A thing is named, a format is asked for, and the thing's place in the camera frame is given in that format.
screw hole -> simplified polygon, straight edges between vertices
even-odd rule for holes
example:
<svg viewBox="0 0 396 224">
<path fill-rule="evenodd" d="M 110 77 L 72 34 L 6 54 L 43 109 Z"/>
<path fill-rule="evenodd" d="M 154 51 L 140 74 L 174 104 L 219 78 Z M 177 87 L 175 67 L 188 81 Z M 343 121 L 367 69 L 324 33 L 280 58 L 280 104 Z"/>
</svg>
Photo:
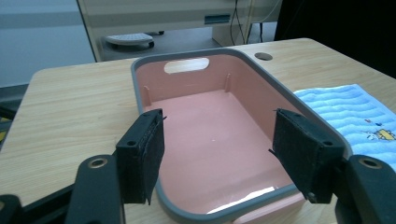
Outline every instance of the screw hole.
<svg viewBox="0 0 396 224">
<path fill-rule="evenodd" d="M 6 207 L 6 204 L 0 201 L 0 211 L 3 210 L 4 207 Z"/>
<path fill-rule="evenodd" d="M 88 167 L 92 169 L 100 168 L 102 166 L 105 166 L 107 164 L 107 159 L 99 158 L 93 161 L 90 161 L 88 164 Z"/>
<path fill-rule="evenodd" d="M 136 141 L 129 141 L 126 143 L 126 145 L 128 145 L 129 147 L 133 147 L 134 145 L 136 145 Z"/>
<path fill-rule="evenodd" d="M 378 162 L 376 162 L 372 159 L 369 159 L 369 158 L 360 158 L 359 162 L 368 168 L 372 168 L 372 169 L 381 169 L 382 168 L 381 164 L 379 164 Z"/>
<path fill-rule="evenodd" d="M 332 142 L 331 141 L 324 141 L 323 144 L 326 145 L 326 146 L 332 146 Z"/>
</svg>

wooden table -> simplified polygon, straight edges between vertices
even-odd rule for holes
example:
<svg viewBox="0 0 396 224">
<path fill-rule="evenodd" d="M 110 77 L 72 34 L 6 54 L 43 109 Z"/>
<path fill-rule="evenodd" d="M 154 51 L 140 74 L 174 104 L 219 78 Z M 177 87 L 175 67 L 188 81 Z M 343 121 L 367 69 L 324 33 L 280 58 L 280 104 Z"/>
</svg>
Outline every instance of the wooden table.
<svg viewBox="0 0 396 224">
<path fill-rule="evenodd" d="M 360 84 L 396 111 L 396 79 L 310 39 L 234 47 L 244 51 L 291 91 Z M 254 53 L 273 55 L 260 61 Z M 23 205 L 72 184 L 78 165 L 111 154 L 138 116 L 134 59 L 46 69 L 36 73 L 0 153 L 0 194 Z M 334 223 L 330 205 L 305 203 L 267 223 Z M 171 223 L 154 194 L 151 206 L 126 205 L 129 223 Z"/>
</svg>

blue towel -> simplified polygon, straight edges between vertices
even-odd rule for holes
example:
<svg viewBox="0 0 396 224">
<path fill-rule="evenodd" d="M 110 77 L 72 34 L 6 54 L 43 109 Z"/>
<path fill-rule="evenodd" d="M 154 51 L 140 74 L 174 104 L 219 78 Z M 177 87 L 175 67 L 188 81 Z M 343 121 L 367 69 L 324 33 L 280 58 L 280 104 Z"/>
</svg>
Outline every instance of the blue towel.
<svg viewBox="0 0 396 224">
<path fill-rule="evenodd" d="M 353 154 L 380 159 L 396 171 L 396 115 L 359 85 L 295 94 L 345 137 Z"/>
</svg>

wall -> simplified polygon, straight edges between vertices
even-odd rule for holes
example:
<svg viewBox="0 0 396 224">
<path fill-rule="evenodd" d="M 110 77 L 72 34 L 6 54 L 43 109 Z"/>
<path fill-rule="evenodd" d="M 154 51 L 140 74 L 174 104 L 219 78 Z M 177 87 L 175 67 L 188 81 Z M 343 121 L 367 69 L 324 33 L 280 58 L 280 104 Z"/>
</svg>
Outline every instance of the wall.
<svg viewBox="0 0 396 224">
<path fill-rule="evenodd" d="M 0 0 L 0 88 L 82 63 L 94 58 L 76 0 Z"/>
</svg>

cartoon print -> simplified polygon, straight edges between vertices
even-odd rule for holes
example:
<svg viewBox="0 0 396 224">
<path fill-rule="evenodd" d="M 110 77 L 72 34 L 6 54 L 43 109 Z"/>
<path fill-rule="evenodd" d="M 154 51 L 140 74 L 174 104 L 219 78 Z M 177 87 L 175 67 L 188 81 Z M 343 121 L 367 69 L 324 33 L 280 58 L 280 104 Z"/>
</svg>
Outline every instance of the cartoon print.
<svg viewBox="0 0 396 224">
<path fill-rule="evenodd" d="M 370 140 L 396 140 L 395 134 L 391 131 L 381 129 L 375 133 L 372 132 L 364 132 L 368 134 L 367 138 Z"/>
</svg>

